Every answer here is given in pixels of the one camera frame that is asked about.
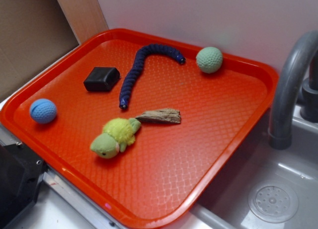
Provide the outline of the black robot base box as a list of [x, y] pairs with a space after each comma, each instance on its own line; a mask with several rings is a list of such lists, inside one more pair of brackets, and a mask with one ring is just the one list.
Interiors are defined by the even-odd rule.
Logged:
[[37, 202], [46, 164], [23, 143], [0, 147], [0, 227], [6, 229]]

